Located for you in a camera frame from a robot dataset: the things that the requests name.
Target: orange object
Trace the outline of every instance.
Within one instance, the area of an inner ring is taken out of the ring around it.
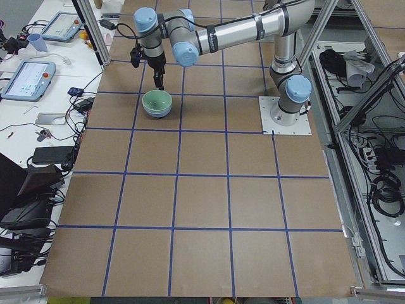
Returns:
[[[91,44],[91,42],[85,41],[84,43],[86,43],[86,45],[87,45],[89,48],[94,49],[94,48],[93,48],[93,45]]]
[[[84,30],[84,31],[82,31],[81,33],[79,33],[79,35],[78,35],[81,39],[83,39],[83,40],[89,40],[89,35],[88,35],[88,33]]]

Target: bowl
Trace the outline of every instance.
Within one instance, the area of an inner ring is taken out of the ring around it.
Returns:
[[[169,114],[172,103],[170,94],[162,90],[149,91],[142,97],[142,105],[146,113],[152,117],[165,117]]]

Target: black strap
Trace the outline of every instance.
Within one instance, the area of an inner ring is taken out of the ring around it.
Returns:
[[[208,36],[209,52],[210,53],[217,52],[217,50],[219,50],[219,47],[218,47],[218,38],[216,36],[214,25],[212,24],[207,25],[207,36]]]
[[[165,17],[163,16],[163,14],[158,14],[158,23],[159,23],[160,31],[162,33],[162,37],[168,38],[169,33],[167,31]]]
[[[256,22],[256,40],[261,40],[265,37],[266,31],[263,28],[263,21],[261,19],[261,15],[258,13],[253,14],[254,21]]]

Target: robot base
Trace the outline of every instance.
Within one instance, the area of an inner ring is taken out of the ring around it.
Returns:
[[[309,126],[307,114],[298,116],[298,120],[294,125],[285,127],[276,123],[271,117],[271,109],[278,103],[279,97],[272,96],[260,96],[260,115],[261,126],[263,134],[280,134],[280,135],[312,135],[311,127]],[[305,107],[302,106],[301,112],[305,111]]]

